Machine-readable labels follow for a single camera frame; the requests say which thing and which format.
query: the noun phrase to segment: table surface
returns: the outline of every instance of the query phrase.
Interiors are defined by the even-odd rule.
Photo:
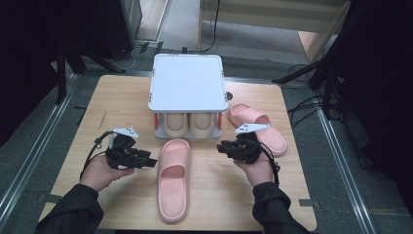
[[[114,128],[133,127],[139,134],[134,148],[152,152],[158,159],[166,139],[157,139],[154,117],[147,102],[151,80],[145,77],[102,76],[96,86],[52,194],[64,195],[79,181],[94,140]],[[287,150],[277,158],[282,167],[280,188],[290,197],[292,215],[309,230],[317,226],[313,207],[301,207],[299,199],[310,199],[293,133],[289,125],[282,91],[276,85],[226,82],[234,97],[229,104],[244,102],[269,115],[272,125],[287,142]],[[222,135],[217,139],[189,141],[192,165],[189,184],[189,212],[174,224],[163,222],[158,214],[157,169],[136,169],[135,174],[112,182],[99,193],[98,202],[105,216],[102,229],[140,230],[262,230],[252,217],[252,187],[232,159],[218,153],[215,144],[234,140],[235,126],[222,114]],[[102,143],[103,151],[108,139]],[[47,203],[40,218],[55,204]]]

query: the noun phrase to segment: white lid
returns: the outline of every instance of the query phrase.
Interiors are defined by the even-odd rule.
[[[221,57],[155,56],[149,109],[156,113],[222,112],[228,108]]]

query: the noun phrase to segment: metal rail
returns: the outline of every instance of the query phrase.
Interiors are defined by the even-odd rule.
[[[30,179],[31,174],[36,168],[37,163],[39,162],[42,153],[49,142],[57,123],[59,122],[64,110],[66,109],[67,103],[72,98],[72,91],[76,86],[80,74],[72,74],[67,81],[67,95],[60,102],[59,105],[56,105],[53,109],[49,119],[47,120],[45,126],[43,127],[40,135],[37,137],[33,146],[31,147],[29,153],[25,157],[24,162],[22,163],[18,173],[16,174],[12,184],[9,186],[0,202],[0,233],[3,230],[6,222],[15,207],[21,192],[24,189],[24,186],[27,184]]]
[[[349,165],[347,164],[346,157],[340,147],[337,136],[334,133],[334,129],[331,126],[331,123],[325,118],[322,110],[319,110],[319,119],[322,128],[324,129],[328,143],[330,144],[338,170],[340,172],[341,178],[343,179],[344,186],[346,187],[347,194],[350,198],[350,202],[352,203],[353,210],[355,211],[361,232],[364,234],[377,233],[374,228],[374,223],[370,218],[370,214],[368,213],[368,210],[364,205],[364,201],[357,188],[357,184],[355,182],[355,179],[353,178],[352,172],[350,171]]]

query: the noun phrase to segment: left hand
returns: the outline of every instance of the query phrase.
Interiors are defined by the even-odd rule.
[[[83,172],[80,184],[84,184],[99,192],[109,184],[123,176],[134,173],[134,169],[112,169],[106,160],[106,155],[94,157]]]

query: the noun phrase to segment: pink slipper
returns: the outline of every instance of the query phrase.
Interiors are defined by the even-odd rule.
[[[249,107],[244,103],[235,103],[230,106],[228,118],[239,128],[242,124],[270,124],[270,118],[261,111]],[[286,142],[282,135],[273,127],[255,132],[258,140],[267,145],[274,156],[280,156],[286,150]]]
[[[158,162],[158,205],[164,221],[178,221],[188,213],[191,147],[181,138],[168,141]]]

